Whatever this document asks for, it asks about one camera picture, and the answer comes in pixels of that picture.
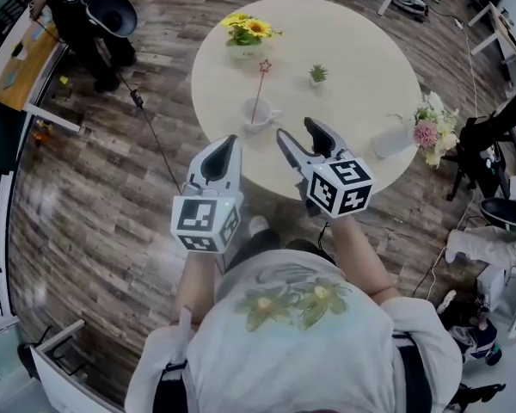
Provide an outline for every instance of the white cup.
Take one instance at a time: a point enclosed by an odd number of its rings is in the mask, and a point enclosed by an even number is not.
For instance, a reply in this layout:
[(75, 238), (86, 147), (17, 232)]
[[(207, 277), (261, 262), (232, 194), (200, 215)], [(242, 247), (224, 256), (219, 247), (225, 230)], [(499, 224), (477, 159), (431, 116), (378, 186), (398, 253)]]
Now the white cup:
[(258, 98), (258, 102), (256, 102), (256, 98), (249, 98), (243, 103), (243, 127), (247, 132), (259, 132), (277, 120), (281, 113), (280, 110), (273, 110), (271, 104), (263, 98)]

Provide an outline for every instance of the person in black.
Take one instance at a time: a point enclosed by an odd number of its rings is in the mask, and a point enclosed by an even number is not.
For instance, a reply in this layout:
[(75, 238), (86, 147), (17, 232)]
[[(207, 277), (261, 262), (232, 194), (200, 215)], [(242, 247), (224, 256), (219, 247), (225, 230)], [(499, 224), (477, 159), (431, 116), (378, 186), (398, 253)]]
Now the person in black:
[(111, 53), (113, 67), (129, 66), (136, 60), (136, 53), (126, 38), (111, 35), (105, 29), (90, 23), (82, 3), (71, 0), (32, 0), (31, 17), (38, 20), (46, 5), (52, 10), (53, 21), (61, 38), (75, 52), (82, 65), (95, 78), (97, 92), (113, 91), (119, 87), (114, 70), (103, 60), (97, 50), (95, 37), (101, 36)]

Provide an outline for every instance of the potted plant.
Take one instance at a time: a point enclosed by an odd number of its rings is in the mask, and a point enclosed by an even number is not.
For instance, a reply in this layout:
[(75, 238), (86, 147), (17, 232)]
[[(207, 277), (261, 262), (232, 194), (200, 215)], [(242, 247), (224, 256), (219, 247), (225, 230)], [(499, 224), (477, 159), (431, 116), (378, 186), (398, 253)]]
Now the potted plant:
[(428, 165), (439, 166), (441, 158), (455, 145), (458, 110), (445, 109), (438, 94), (424, 95), (413, 118), (397, 115), (400, 126), (381, 132), (372, 140), (372, 147), (379, 157), (389, 157), (410, 145), (419, 147)]
[(272, 30), (268, 23), (241, 12), (230, 15), (221, 24), (229, 29), (230, 38), (225, 45), (235, 59), (260, 57), (263, 54), (263, 40), (283, 34)]
[(327, 75), (329, 71), (325, 69), (322, 65), (313, 65), (310, 69), (310, 84), (311, 87), (318, 87), (327, 80)]

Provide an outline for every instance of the office chair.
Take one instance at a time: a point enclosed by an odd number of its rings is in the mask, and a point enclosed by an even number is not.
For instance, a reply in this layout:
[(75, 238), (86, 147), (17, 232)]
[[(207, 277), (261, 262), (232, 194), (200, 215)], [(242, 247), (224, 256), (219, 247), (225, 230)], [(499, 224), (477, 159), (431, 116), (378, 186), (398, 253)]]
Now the office chair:
[[(507, 163), (502, 154), (499, 142), (513, 142), (516, 148), (516, 138), (508, 134), (516, 127), (516, 96), (498, 113), (493, 112), (485, 121), (477, 122), (480, 118), (469, 118), (459, 135), (457, 154), (443, 156), (443, 159), (458, 164), (457, 176), (453, 190), (447, 195), (447, 200), (453, 200), (458, 187), (467, 176), (470, 180), (469, 189), (480, 185), (484, 197), (493, 197), (501, 187), (505, 198), (510, 197), (510, 186), (505, 176)], [(493, 146), (494, 161), (488, 163), (487, 153)]]

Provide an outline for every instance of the flower bouquet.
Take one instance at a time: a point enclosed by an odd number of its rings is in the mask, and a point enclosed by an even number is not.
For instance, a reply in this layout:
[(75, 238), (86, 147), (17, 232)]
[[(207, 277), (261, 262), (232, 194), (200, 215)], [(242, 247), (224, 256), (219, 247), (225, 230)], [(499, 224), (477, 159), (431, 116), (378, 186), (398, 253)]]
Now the flower bouquet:
[(438, 94), (424, 95), (415, 112), (413, 139), (428, 165), (438, 167), (441, 157), (457, 145), (458, 110), (448, 112)]
[(251, 59), (261, 56), (261, 44), (265, 38), (282, 35), (282, 32), (272, 30), (272, 27), (250, 15), (236, 13), (221, 21), (229, 29), (230, 38), (225, 45), (231, 54), (238, 59)]

